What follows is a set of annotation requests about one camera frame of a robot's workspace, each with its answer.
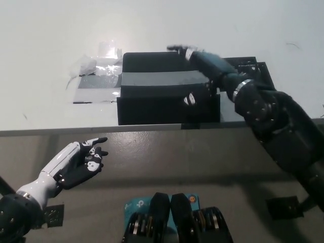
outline black robotic arm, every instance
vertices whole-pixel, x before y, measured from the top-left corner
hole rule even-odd
[[[255,137],[272,159],[296,177],[324,212],[324,135],[292,97],[258,83],[237,71],[221,57],[184,46],[170,46],[210,81],[211,96],[226,91]],[[194,94],[185,98],[194,105]]]

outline white robotic hand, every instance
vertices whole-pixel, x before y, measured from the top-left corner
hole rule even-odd
[[[94,145],[106,141],[107,138],[95,138],[68,144],[42,169],[35,181],[19,188],[17,194],[36,201],[44,209],[48,199],[56,197],[62,189],[80,185],[101,171],[102,156],[108,152]]]
[[[38,178],[0,199],[0,242],[12,243],[43,222],[49,198],[95,176],[103,167],[101,147],[107,138],[74,142],[63,148],[40,172]]]

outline robotic arm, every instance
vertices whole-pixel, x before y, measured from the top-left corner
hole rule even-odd
[[[42,169],[35,181],[1,198],[0,242],[13,242],[25,235],[37,225],[48,199],[98,174],[103,167],[102,156],[108,152],[94,145],[105,141],[107,138],[96,138],[68,144]]]
[[[295,176],[324,212],[324,135],[292,97],[258,83],[237,71],[224,59],[184,46],[170,46],[210,81],[210,95],[217,88],[226,91],[255,137],[272,159]],[[193,93],[187,105],[199,100]]]

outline white surface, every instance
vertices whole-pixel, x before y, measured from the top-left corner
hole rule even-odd
[[[318,118],[323,9],[320,0],[1,0],[0,131],[117,126],[115,104],[68,104],[65,91],[69,66],[110,39],[124,53],[190,44],[256,56],[276,88]]]

